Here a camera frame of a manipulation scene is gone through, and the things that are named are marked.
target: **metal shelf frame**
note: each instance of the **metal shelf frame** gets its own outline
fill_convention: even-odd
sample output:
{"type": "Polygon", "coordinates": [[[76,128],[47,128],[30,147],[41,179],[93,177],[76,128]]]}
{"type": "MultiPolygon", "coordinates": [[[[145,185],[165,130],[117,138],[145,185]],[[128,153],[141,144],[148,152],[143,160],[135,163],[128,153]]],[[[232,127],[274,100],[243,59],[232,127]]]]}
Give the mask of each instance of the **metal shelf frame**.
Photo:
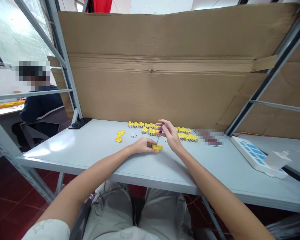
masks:
{"type": "Polygon", "coordinates": [[[274,55],[278,55],[277,62],[274,68],[264,71],[264,73],[267,73],[268,76],[264,79],[264,81],[256,90],[256,92],[251,96],[249,101],[245,104],[245,106],[242,108],[242,110],[239,112],[236,118],[232,121],[230,126],[225,130],[224,133],[226,135],[228,135],[229,137],[232,137],[234,135],[237,128],[240,126],[242,121],[245,119],[245,117],[249,114],[251,109],[256,104],[262,104],[270,107],[276,107],[276,108],[300,112],[299,107],[259,101],[262,94],[265,92],[267,87],[271,84],[273,79],[276,77],[276,75],[281,70],[283,65],[288,61],[289,57],[299,46],[299,44],[300,44],[300,12],[298,18],[291,26],[287,35],[284,37],[284,39],[278,46],[277,50],[274,52],[274,55]]]}
{"type": "MultiPolygon", "coordinates": [[[[77,91],[76,91],[76,87],[75,87],[75,83],[74,83],[74,79],[70,67],[70,61],[69,61],[69,57],[64,42],[59,17],[58,17],[58,11],[60,11],[59,2],[58,0],[40,0],[42,8],[44,9],[47,15],[48,21],[51,23],[52,38],[53,38],[53,42],[52,42],[50,38],[45,34],[43,29],[40,27],[37,20],[34,18],[34,16],[30,12],[30,10],[28,9],[24,1],[23,0],[14,0],[14,1],[19,6],[21,11],[24,13],[24,15],[27,17],[29,22],[36,29],[36,31],[41,36],[43,41],[47,44],[47,46],[50,48],[50,50],[54,53],[56,58],[59,60],[67,89],[55,90],[55,91],[38,91],[38,92],[30,92],[30,93],[22,93],[22,94],[7,94],[7,95],[1,95],[0,100],[17,98],[21,96],[22,97],[37,96],[37,95],[68,92],[74,110],[74,117],[72,119],[72,123],[74,123],[77,120],[77,117],[82,118],[83,116],[82,116],[82,111],[79,104],[79,99],[78,99],[78,95],[77,95],[77,91]]],[[[238,4],[246,4],[247,2],[248,2],[247,0],[240,0],[238,1],[238,4]]],[[[88,0],[86,0],[84,3],[83,12],[86,11],[87,5],[88,5],[88,0]]],[[[252,97],[246,103],[246,105],[243,107],[240,113],[236,116],[236,118],[233,120],[230,126],[227,128],[225,134],[227,134],[228,136],[232,136],[235,130],[238,128],[238,126],[241,124],[241,122],[244,120],[246,115],[250,112],[250,110],[254,107],[255,104],[264,104],[271,107],[277,107],[277,108],[300,112],[300,108],[297,107],[259,101],[259,98],[261,97],[263,92],[266,90],[266,88],[269,86],[269,84],[272,82],[272,80],[275,78],[277,73],[280,71],[282,66],[285,64],[285,62],[288,60],[288,58],[291,56],[291,54],[299,44],[300,44],[300,13],[297,20],[289,30],[288,34],[285,36],[285,38],[283,39],[283,41],[281,42],[281,44],[279,45],[279,47],[274,53],[278,55],[278,59],[277,59],[277,63],[275,64],[275,67],[268,71],[265,71],[266,73],[268,73],[268,76],[263,81],[261,86],[257,89],[257,91],[252,95],[252,97]]],[[[37,172],[33,168],[22,166],[18,162],[17,157],[22,155],[22,152],[19,150],[17,145],[13,142],[13,140],[9,137],[9,135],[5,132],[5,130],[2,128],[1,125],[0,125],[0,152],[29,181],[29,183],[42,195],[42,197],[47,202],[51,203],[53,201],[55,196],[61,190],[64,173],[60,173],[57,190],[55,193],[52,193],[50,188],[44,183],[44,181],[41,179],[41,177],[37,174],[37,172]]],[[[209,207],[208,202],[204,197],[202,199],[206,204],[208,212],[218,230],[221,239],[225,239],[209,207]]]]}

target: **white plug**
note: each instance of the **white plug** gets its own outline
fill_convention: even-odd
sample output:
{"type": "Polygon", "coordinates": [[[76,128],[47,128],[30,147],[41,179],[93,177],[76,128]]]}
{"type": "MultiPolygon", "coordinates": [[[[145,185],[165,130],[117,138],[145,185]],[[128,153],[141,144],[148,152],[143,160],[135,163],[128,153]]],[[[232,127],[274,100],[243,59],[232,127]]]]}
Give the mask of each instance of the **white plug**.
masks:
{"type": "Polygon", "coordinates": [[[279,170],[292,162],[292,160],[288,158],[288,155],[289,153],[286,151],[281,153],[271,152],[263,161],[272,169],[279,170]]]}

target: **screwdriver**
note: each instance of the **screwdriver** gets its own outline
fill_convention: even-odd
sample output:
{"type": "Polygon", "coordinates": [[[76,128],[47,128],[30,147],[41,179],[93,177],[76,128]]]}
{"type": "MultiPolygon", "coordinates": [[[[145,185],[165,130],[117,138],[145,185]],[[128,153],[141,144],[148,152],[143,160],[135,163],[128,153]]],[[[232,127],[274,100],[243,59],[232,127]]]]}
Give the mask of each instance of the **screwdriver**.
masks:
{"type": "Polygon", "coordinates": [[[159,133],[162,133],[162,130],[163,130],[163,129],[162,129],[162,126],[163,126],[163,125],[164,125],[164,123],[161,123],[160,129],[159,129],[159,133]]]}

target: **window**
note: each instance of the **window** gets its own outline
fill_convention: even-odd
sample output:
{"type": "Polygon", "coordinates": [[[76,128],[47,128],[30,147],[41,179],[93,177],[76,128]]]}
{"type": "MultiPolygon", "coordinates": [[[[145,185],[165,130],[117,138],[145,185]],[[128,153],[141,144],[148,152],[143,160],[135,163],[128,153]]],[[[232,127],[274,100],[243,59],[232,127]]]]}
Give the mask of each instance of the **window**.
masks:
{"type": "Polygon", "coordinates": [[[79,2],[79,1],[76,1],[76,5],[77,5],[77,11],[78,12],[82,12],[82,10],[83,10],[83,4],[81,2],[79,2]]]}
{"type": "MultiPolygon", "coordinates": [[[[40,0],[24,0],[50,38],[40,0]]],[[[4,63],[47,61],[53,56],[37,31],[13,0],[0,0],[0,57],[4,63]]]]}

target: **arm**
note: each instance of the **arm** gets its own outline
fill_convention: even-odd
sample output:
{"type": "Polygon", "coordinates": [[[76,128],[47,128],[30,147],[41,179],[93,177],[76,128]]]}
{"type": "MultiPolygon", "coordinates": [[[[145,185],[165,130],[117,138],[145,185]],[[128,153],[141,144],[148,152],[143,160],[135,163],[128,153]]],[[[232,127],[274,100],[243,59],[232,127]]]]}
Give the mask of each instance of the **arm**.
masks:
{"type": "Polygon", "coordinates": [[[148,147],[152,143],[155,144],[155,141],[149,138],[140,138],[134,144],[126,146],[119,152],[96,162],[72,180],[58,194],[36,223],[47,219],[59,219],[67,223],[71,230],[79,210],[88,196],[132,154],[141,152],[157,153],[155,149],[148,147]]]}
{"type": "Polygon", "coordinates": [[[159,121],[165,123],[162,127],[164,133],[161,135],[167,138],[171,149],[186,165],[200,191],[232,236],[235,239],[274,239],[249,208],[184,149],[173,125],[167,120],[159,121]]]}

